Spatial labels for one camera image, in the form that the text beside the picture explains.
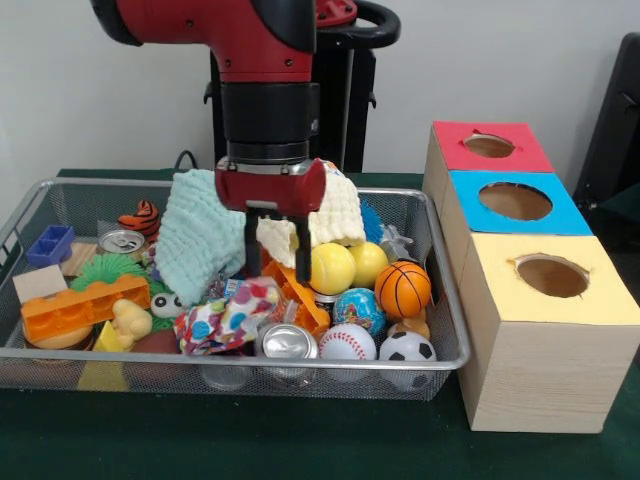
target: green table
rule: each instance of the green table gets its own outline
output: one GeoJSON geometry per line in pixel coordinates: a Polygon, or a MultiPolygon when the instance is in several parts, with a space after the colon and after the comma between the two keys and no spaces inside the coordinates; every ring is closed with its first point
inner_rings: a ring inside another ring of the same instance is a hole
{"type": "MultiPolygon", "coordinates": [[[[171,171],[63,171],[170,178],[171,171]]],[[[419,175],[354,176],[420,188],[419,175]]],[[[452,375],[430,403],[0,390],[2,478],[640,477],[640,371],[601,435],[469,431],[452,375]]]]}

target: polka dot cloth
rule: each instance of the polka dot cloth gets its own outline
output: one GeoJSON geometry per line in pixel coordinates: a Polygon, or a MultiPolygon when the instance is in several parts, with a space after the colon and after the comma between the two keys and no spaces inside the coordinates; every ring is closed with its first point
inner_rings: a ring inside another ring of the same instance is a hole
{"type": "Polygon", "coordinates": [[[251,342],[280,301],[280,290],[272,278],[247,280],[230,300],[212,300],[177,318],[174,330],[180,349],[189,355],[209,355],[251,342]]]}

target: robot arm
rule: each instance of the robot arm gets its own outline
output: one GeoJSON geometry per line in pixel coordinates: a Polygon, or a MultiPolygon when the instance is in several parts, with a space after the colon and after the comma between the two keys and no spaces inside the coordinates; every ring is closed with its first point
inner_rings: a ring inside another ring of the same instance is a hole
{"type": "Polygon", "coordinates": [[[320,208],[325,173],[309,159],[317,129],[314,0],[91,0],[114,40],[204,44],[216,56],[228,157],[216,189],[229,209],[247,213],[245,243],[252,275],[260,274],[255,228],[260,216],[296,225],[299,281],[311,276],[307,218],[320,208]]]}

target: toy eyeball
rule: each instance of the toy eyeball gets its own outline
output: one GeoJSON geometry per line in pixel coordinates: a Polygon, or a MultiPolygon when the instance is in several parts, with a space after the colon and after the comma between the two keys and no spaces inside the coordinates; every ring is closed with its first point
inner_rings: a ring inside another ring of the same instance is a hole
{"type": "Polygon", "coordinates": [[[158,318],[178,317],[185,310],[175,293],[159,293],[151,299],[151,312],[158,318]]]}

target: orange basketball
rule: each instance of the orange basketball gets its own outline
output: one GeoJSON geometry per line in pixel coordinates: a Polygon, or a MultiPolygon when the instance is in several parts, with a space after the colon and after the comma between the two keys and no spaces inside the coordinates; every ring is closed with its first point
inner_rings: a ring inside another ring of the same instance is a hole
{"type": "Polygon", "coordinates": [[[376,299],[392,317],[413,317],[431,298],[427,272],[412,262],[395,262],[376,278],[376,299]]]}

